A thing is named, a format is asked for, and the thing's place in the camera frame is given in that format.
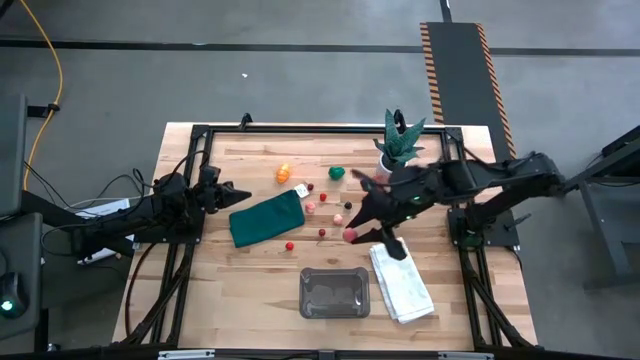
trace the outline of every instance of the butcher block tabletop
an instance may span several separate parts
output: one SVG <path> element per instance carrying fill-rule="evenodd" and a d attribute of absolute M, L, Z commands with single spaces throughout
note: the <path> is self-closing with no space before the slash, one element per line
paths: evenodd
<path fill-rule="evenodd" d="M 154 178 L 170 173 L 187 154 L 193 125 L 167 124 Z M 487 162 L 494 161 L 487 127 L 463 126 L 462 131 L 467 148 Z M 447 230 L 447 207 L 436 205 L 395 230 L 396 236 L 404 238 L 435 306 L 432 314 L 404 325 L 392 320 L 384 305 L 369 257 L 373 244 L 345 243 L 344 225 L 342 228 L 333 225 L 335 214 L 341 214 L 347 224 L 360 210 L 364 192 L 350 170 L 373 175 L 380 156 L 373 138 L 382 140 L 382 134 L 215 134 L 209 163 L 222 170 L 220 182 L 233 181 L 236 189 L 250 191 L 253 196 L 206 216 L 202 241 L 196 246 L 193 259 L 179 340 L 181 348 L 473 350 L 460 259 Z M 426 165 L 441 156 L 437 136 L 423 135 L 417 146 L 425 149 L 418 152 L 419 159 L 411 164 Z M 278 184 L 275 172 L 284 163 L 290 165 L 291 177 Z M 339 181 L 331 180 L 327 175 L 331 166 L 344 167 L 346 175 Z M 305 213 L 303 226 L 255 245 L 234 247 L 229 214 L 305 182 L 313 183 L 315 188 L 301 202 L 314 201 L 317 208 L 313 215 Z M 487 190 L 476 200 L 484 201 L 497 191 Z M 327 194 L 326 202 L 320 202 L 320 193 Z M 351 210 L 344 208 L 346 201 L 353 204 Z M 374 226 L 379 224 L 371 222 L 358 229 L 367 231 Z M 326 229 L 322 241 L 319 229 Z M 286 251 L 287 242 L 294 244 L 292 251 Z M 159 244 L 141 266 L 131 297 L 132 327 L 142 320 L 158 296 L 167 250 L 167 245 Z M 496 302 L 522 336 L 535 343 L 517 259 L 502 248 L 487 248 L 486 252 Z M 141 253 L 138 251 L 134 256 L 131 271 Z M 299 277 L 306 267 L 367 269 L 370 315 L 363 319 L 303 318 L 299 312 Z M 486 310 L 481 301 L 478 303 L 483 334 L 488 339 Z M 165 316 L 163 338 L 172 319 L 172 308 L 173 300 Z M 124 337 L 123 299 L 113 340 Z"/>

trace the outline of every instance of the plastic tray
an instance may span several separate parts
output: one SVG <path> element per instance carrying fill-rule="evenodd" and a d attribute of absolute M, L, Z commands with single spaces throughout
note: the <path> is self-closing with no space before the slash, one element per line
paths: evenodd
<path fill-rule="evenodd" d="M 369 272 L 365 268 L 305 268 L 300 272 L 300 315 L 304 318 L 364 318 L 369 311 Z"/>

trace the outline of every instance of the yellow cable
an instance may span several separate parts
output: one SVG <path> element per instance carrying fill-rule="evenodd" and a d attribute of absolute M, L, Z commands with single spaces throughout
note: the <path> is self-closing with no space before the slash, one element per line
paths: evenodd
<path fill-rule="evenodd" d="M 60 101 L 60 95 L 62 95 L 62 84 L 64 83 L 64 78 L 62 76 L 62 66 L 60 66 L 60 59 L 58 59 L 58 54 L 56 53 L 56 49 L 53 48 L 51 41 L 49 41 L 49 37 L 47 36 L 47 33 L 44 31 L 44 29 L 40 25 L 40 22 L 38 21 L 36 16 L 33 15 L 33 13 L 31 12 L 31 9 L 29 8 L 29 5 L 27 5 L 27 2 L 25 0 L 20 0 L 20 2 L 22 3 L 22 6 L 24 6 L 24 9 L 27 10 L 27 13 L 29 13 L 29 16 L 31 16 L 31 19 L 38 27 L 38 30 L 40 30 L 40 33 L 42 34 L 42 37 L 44 37 L 44 40 L 47 42 L 47 45 L 49 45 L 51 54 L 53 55 L 53 58 L 56 61 L 56 66 L 58 66 L 58 77 L 60 78 L 60 81 L 58 84 L 58 94 L 56 95 L 56 99 L 53 101 L 53 104 L 58 105 L 58 102 Z M 38 142 L 40 141 L 40 136 L 42 135 L 42 132 L 47 127 L 47 125 L 49 125 L 49 122 L 53 118 L 54 113 L 55 111 L 49 110 L 49 114 L 47 114 L 47 118 L 42 124 L 42 127 L 40 127 L 40 131 L 38 131 L 38 135 L 36 135 L 36 140 L 33 142 L 33 146 L 31 147 L 31 153 L 29 154 L 29 160 L 27 160 L 27 164 L 29 164 L 29 166 L 31 166 L 31 162 L 33 161 L 33 155 L 36 153 L 36 149 L 38 148 Z M 24 182 L 22 184 L 22 187 L 25 190 L 27 190 L 29 173 L 30 171 L 29 171 L 29 168 L 27 167 L 27 170 L 24 173 Z"/>

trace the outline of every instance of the metal stand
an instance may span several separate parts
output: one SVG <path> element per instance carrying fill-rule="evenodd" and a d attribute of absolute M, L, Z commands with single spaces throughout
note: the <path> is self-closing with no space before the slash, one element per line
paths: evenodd
<path fill-rule="evenodd" d="M 615 275 L 588 281 L 586 290 L 640 283 L 624 249 L 639 244 L 640 127 L 607 145 L 603 159 L 566 182 L 564 194 L 580 190 L 593 229 L 607 246 Z"/>

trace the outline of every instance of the black and orange striped ramp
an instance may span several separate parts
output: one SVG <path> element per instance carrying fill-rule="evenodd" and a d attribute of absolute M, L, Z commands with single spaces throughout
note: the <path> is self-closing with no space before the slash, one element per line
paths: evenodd
<path fill-rule="evenodd" d="M 516 157 L 489 46 L 480 24 L 420 24 L 436 123 L 486 125 L 496 160 Z"/>

